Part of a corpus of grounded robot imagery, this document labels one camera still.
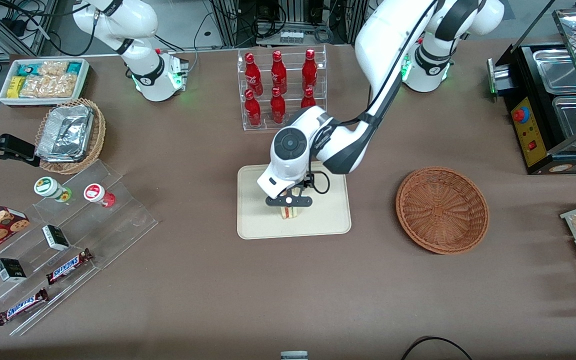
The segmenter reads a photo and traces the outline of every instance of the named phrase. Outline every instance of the green-lidded jar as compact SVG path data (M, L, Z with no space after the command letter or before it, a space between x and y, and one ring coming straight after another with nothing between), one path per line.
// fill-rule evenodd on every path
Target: green-lidded jar
M34 183L34 192L44 198L54 199L58 203L68 201L73 192L50 176L44 176Z

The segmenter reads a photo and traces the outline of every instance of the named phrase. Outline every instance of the clear acrylic bottle rack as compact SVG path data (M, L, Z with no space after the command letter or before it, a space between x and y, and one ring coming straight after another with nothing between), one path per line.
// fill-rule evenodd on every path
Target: clear acrylic bottle rack
M63 183L72 196L67 202L43 198L24 211L30 225L0 246L0 258L19 260L27 278L19 283L0 278L0 312L34 296L41 288L48 292L48 303L36 305L0 326L3 332L23 335L70 294L157 225L150 212L119 182L121 175L101 160ZM86 186L98 183L116 197L112 207L102 207L83 197ZM51 224L61 228L70 243L66 251L48 246L42 228ZM64 278L48 285L46 274L89 248L93 258Z
M315 63L317 63L317 86L314 89L313 97L319 107L326 110L328 105L328 89L327 89L327 54L326 47L323 46L291 46L291 47L275 47L275 48L250 48L247 50L240 50L237 53L237 79L239 86L239 101L241 103L241 118L244 130L275 130L281 129L286 125L286 121L294 112L302 107L302 98L304 98L304 90L302 89L302 66L306 60L306 50L313 49L315 51ZM270 100L273 97L272 88L273 81L270 75L270 69L273 66L273 51L280 50L283 63L286 65L286 73L288 77L288 91L283 94L283 99L286 103L286 114L283 117L282 123L276 123L272 118L272 110L270 108ZM244 103L246 98L244 92L248 88L246 83L246 61L244 55L252 53L254 55L254 62L261 71L261 84L263 85L263 94L257 96L256 100L261 107L261 126L253 127L250 125L248 117L246 116L246 108Z

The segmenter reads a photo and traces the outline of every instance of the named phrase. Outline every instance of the wicker basket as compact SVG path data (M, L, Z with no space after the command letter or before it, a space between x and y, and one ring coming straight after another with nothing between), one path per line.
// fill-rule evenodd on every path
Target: wicker basket
M472 250L489 227L489 208L482 192L449 168L427 167L410 173L397 191L395 208L412 240L438 254Z
M87 155L80 162L48 162L41 160L39 166L46 171L63 175L77 174L93 164L101 153L101 148L104 146L104 136L106 135L106 120L104 119L104 114L101 113L99 107L95 105L94 102L86 98L78 98L77 100L64 102L58 106L74 107L75 105L86 105L94 110L93 128L90 132L90 140L87 145ZM46 120L48 120L48 114L43 117L43 121L41 121L41 125L39 125L39 131L37 131L37 136L34 138L34 146L39 144L39 139L41 139L44 133Z

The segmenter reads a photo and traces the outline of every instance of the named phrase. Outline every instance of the red bottle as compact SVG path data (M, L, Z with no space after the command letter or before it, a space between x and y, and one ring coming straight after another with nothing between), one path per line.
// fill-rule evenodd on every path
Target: red bottle
M307 88L303 92L303 98L301 100L301 108L314 107L317 105L315 99L313 98L313 88Z
M303 91L317 86L317 63L315 62L315 50L306 50L306 61L301 68L301 87Z
M272 121L276 124L283 123L284 115L286 114L286 101L284 100L281 89L279 89L278 86L272 88L270 107L272 108Z
M250 122L250 126L257 128L261 125L261 107L259 107L259 101L256 100L255 94L251 89L246 89L244 95L246 96L246 102L244 102L246 116Z
M254 91L254 95L261 96L264 93L264 87L261 84L261 71L255 63L255 57L251 52L246 53L246 82L248 88Z
M282 61L282 52L272 51L272 86L278 87L282 94L288 91L288 76L286 75L286 65Z

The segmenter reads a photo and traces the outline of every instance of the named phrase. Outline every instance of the aluminum foil container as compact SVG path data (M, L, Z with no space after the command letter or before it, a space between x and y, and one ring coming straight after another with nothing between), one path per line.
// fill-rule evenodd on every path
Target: aluminum foil container
M86 158L95 112L89 106L60 106L50 111L35 155L47 162Z

